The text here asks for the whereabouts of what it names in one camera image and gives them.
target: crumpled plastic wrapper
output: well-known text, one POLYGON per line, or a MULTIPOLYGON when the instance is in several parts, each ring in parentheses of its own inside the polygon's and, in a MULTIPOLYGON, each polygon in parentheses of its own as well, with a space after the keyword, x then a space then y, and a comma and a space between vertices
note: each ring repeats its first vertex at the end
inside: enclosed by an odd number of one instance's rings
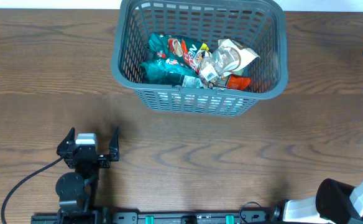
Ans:
POLYGON ((204 88, 218 86, 220 79, 237 73, 259 57, 252 49, 235 40, 221 39, 218 40, 218 44, 219 48, 212 56, 203 58, 200 63, 199 78, 204 83, 204 88))

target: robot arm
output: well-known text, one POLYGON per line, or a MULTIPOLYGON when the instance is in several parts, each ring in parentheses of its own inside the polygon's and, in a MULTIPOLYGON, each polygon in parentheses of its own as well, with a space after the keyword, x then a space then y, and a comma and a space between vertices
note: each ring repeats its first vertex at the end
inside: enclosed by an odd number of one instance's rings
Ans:
POLYGON ((354 188, 326 179, 316 196, 288 201, 284 206, 282 221, 363 223, 363 182, 354 188))

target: gray plastic basket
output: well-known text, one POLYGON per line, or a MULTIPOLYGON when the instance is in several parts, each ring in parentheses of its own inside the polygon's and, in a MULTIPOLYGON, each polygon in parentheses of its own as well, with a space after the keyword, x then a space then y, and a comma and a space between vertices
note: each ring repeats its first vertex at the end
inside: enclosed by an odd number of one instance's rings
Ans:
POLYGON ((243 114, 258 100, 285 89, 288 82, 285 14, 272 0, 123 0, 115 35, 111 70, 154 110, 243 114), (257 58, 244 70, 252 82, 246 91, 182 88, 144 83, 139 64, 147 58, 153 32, 186 37, 218 48, 230 38, 254 49, 257 58))

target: orange wrapper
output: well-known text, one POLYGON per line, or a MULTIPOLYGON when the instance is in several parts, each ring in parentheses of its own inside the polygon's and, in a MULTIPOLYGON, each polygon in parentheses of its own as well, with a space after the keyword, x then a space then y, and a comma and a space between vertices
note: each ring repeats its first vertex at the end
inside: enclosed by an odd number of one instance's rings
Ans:
POLYGON ((226 88, 232 90, 245 90, 250 84, 250 78, 230 75, 226 88))

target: teal chip bag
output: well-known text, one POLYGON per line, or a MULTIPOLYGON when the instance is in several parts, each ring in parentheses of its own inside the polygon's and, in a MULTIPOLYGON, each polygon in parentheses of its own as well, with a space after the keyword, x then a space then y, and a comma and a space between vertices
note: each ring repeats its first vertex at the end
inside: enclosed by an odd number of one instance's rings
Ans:
POLYGON ((210 56, 209 47, 202 42, 178 35, 152 33, 149 49, 157 59, 174 59, 200 73, 202 58, 210 56))
POLYGON ((174 59, 152 59, 140 64, 145 70, 144 80, 149 84, 163 84, 188 88, 203 88, 197 74, 174 59))

